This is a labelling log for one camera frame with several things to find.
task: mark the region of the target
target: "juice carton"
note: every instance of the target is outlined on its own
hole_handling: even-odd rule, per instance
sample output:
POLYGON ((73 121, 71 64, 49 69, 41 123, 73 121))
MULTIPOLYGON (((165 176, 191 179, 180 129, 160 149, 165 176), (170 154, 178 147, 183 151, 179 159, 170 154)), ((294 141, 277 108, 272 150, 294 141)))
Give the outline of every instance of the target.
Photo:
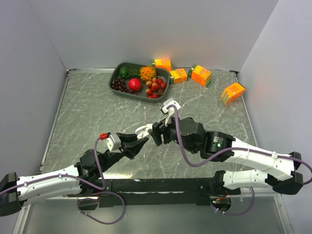
POLYGON ((242 96, 245 90, 246 88, 238 82, 231 84, 229 87, 225 88, 221 95, 221 98, 224 101, 224 105, 227 105, 238 97, 242 96))
POLYGON ((189 77, 207 88, 212 84, 211 71, 194 64, 189 70, 189 77))
POLYGON ((170 84, 176 84, 187 80, 187 74, 184 68, 170 71, 170 84))
POLYGON ((154 67, 159 67, 159 68, 165 69, 168 72, 172 71, 172 65, 171 65, 171 61, 169 59, 153 59, 152 65, 154 67))

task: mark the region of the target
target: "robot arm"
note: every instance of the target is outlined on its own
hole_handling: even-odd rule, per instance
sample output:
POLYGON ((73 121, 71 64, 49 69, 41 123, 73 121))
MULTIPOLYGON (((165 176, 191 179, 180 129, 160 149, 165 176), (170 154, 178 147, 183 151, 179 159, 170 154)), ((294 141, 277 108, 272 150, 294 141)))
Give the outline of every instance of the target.
MULTIPOLYGON (((123 157, 134 159, 148 141, 148 136, 152 136, 157 146, 171 141, 178 143, 173 117, 175 110, 168 108, 170 105, 180 109, 180 105, 173 99, 166 101, 161 111, 168 116, 160 122, 138 128, 136 134, 105 134, 108 150, 97 152, 102 172, 98 171, 94 150, 88 150, 79 163, 56 172, 25 177, 17 177, 16 173, 7 174, 0 182, 0 216, 16 213, 22 206, 59 195, 92 194, 95 190, 90 183, 102 186, 98 181, 100 173, 107 171, 123 157)), ((193 154, 200 152, 203 159, 213 158, 214 154, 231 147, 248 149, 226 151, 211 160, 254 168, 242 172, 216 172, 212 185, 215 190, 228 191, 253 186, 272 187, 278 193, 296 194, 303 186, 302 175, 296 172, 299 163, 279 159, 275 152, 254 147, 231 135, 206 131, 201 123, 194 122, 190 117, 178 123, 183 148, 193 154)), ((301 159, 301 155, 296 152, 284 156, 301 159)))

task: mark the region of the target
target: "red connector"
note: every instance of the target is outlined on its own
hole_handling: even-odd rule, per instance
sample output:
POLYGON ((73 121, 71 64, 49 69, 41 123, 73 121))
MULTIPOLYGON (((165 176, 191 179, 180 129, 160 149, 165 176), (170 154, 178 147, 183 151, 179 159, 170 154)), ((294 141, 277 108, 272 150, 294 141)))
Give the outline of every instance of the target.
POLYGON ((101 137, 101 140, 105 140, 108 137, 106 133, 102 133, 99 136, 101 137))

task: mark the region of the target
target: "pineapple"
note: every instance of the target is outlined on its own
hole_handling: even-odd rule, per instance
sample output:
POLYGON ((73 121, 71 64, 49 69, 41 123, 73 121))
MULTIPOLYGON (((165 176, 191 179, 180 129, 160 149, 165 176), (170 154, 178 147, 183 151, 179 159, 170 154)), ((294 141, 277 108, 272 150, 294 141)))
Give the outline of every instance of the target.
POLYGON ((153 78, 157 78, 156 68, 152 66, 141 67, 141 69, 128 68, 129 77, 141 77, 141 80, 144 82, 151 81, 153 78))
POLYGON ((152 66, 142 67, 140 69, 140 77, 144 82, 151 81, 153 78, 157 78, 156 68, 152 66))

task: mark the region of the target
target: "cable tie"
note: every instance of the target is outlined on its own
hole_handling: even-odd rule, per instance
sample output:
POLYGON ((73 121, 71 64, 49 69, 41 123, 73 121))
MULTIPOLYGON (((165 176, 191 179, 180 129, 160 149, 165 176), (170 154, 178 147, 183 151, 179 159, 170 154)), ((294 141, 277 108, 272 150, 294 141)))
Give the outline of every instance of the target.
POLYGON ((277 153, 275 151, 272 152, 272 158, 277 159, 277 153))

